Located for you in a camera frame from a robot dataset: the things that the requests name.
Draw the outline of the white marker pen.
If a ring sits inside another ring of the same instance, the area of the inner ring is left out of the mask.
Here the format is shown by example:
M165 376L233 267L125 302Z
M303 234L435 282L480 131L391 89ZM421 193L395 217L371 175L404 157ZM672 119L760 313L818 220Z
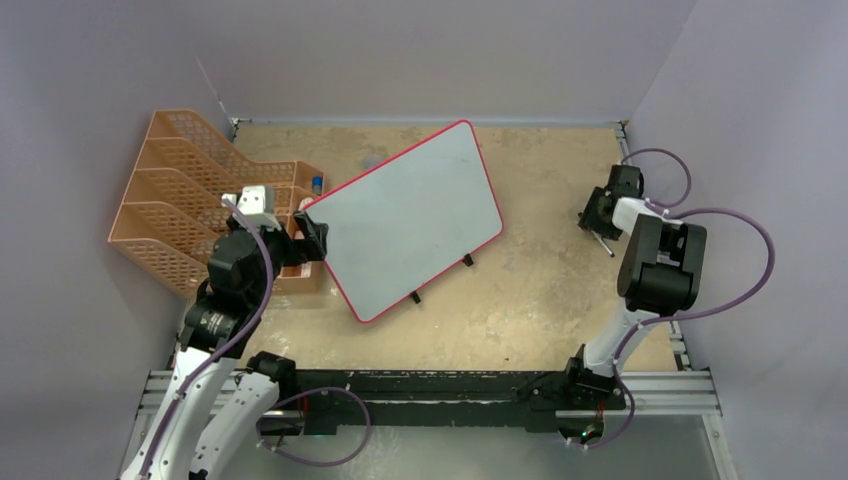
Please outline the white marker pen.
M613 250L613 249L612 249L612 248L611 248L611 247L607 244L606 240L604 239L604 237L603 237L601 234L599 234L599 233L597 233L597 232L593 232L593 236L595 237L595 239L597 240L597 242L598 242L598 243L602 246L602 248L604 249L604 251L605 251L605 252L606 252L606 253L607 253L607 254L608 254L611 258L615 258L615 257L616 257L616 254L615 254L614 250Z

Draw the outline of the red-framed whiteboard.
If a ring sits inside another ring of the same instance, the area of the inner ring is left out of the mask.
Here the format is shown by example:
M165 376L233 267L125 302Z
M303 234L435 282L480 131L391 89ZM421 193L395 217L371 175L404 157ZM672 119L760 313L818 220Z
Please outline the red-framed whiteboard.
M474 126L458 120L305 208L324 263L369 323L499 236L503 216Z

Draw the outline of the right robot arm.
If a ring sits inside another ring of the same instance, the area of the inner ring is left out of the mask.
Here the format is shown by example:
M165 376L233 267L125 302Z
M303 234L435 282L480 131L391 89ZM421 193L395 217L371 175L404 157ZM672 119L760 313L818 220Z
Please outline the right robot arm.
M600 243L622 235L628 243L616 281L618 307L601 333L569 359L561 381L564 399L576 407L613 395L619 388L615 374L652 322L690 309L699 292L706 229L663 217L642 194L640 169L614 165L579 216L578 227Z

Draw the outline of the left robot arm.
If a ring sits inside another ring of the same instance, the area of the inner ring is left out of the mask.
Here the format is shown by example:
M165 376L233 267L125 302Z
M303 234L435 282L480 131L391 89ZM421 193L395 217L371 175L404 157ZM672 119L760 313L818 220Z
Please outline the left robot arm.
M122 478L209 479L262 410L295 402L294 363L259 354L236 394L218 413L212 411L261 321L276 276L285 267L326 256L328 225L304 212L295 219L301 239L291 238L266 214L236 211L228 218L228 230L207 262L208 277L186 313L166 398Z

